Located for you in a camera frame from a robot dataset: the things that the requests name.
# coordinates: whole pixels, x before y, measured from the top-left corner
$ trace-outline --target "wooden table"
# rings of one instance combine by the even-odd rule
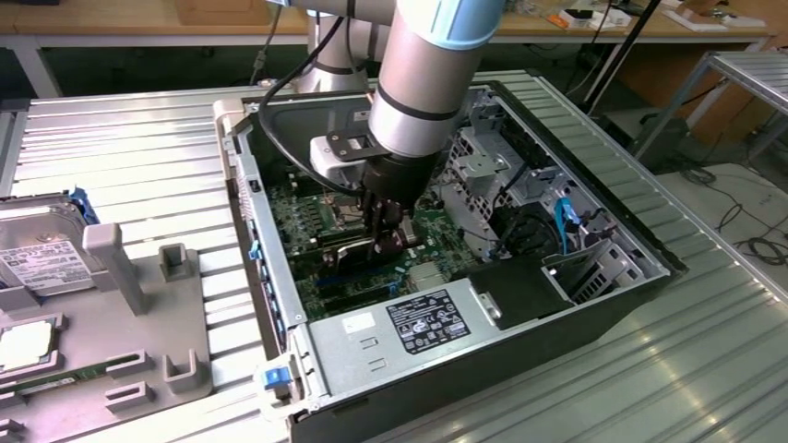
[[[13,27],[17,35],[5,39],[0,35],[0,46],[5,43],[15,51],[40,98],[60,95],[40,48],[260,45],[269,30],[267,25],[181,25],[173,0],[63,0],[60,6],[16,7]],[[300,11],[285,9],[273,44],[305,43],[307,23]],[[597,42],[615,43],[617,51],[631,28],[632,25],[604,30]],[[540,17],[505,15],[492,42],[585,43],[593,34],[592,29],[563,30]],[[755,51],[763,47],[768,35],[765,28],[693,32],[657,12],[637,41],[736,42],[747,44]]]
[[[0,34],[15,34],[13,22],[20,13],[20,5],[16,3],[0,3]]]

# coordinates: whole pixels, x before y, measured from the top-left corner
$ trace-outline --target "warning label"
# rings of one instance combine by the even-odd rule
[[[445,290],[391,305],[387,309],[408,353],[417,354],[471,335]]]
[[[33,291],[89,280],[85,262],[68,241],[7,249],[0,260]]]

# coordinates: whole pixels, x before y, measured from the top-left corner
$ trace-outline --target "blue latch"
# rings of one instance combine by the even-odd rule
[[[249,260],[263,260],[263,249],[260,248],[260,240],[255,240],[251,244]]]
[[[88,224],[99,224],[99,216],[89,204],[88,193],[81,187],[75,187],[69,193],[69,198],[79,204],[83,212],[83,218]]]
[[[287,367],[275,367],[265,371],[265,389],[287,385],[291,381],[293,379],[291,378],[291,371]]]
[[[561,197],[555,202],[555,227],[557,228],[557,234],[561,238],[563,253],[567,255],[567,227],[565,220],[569,219],[572,223],[580,224],[580,217],[575,213],[575,209],[571,206],[571,200],[568,197]]]

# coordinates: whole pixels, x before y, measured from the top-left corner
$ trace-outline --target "hard drive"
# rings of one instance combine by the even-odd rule
[[[81,189],[0,199],[0,288],[24,286],[39,296],[91,288],[89,274],[104,269],[81,247],[93,223]]]

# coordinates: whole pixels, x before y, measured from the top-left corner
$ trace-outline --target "motherboard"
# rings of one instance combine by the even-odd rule
[[[268,189],[296,287],[311,320],[335,316],[449,281],[477,263],[435,192],[417,203],[413,230],[423,244],[392,263],[351,275],[321,275],[323,254],[365,235],[356,198],[328,191],[299,173]]]

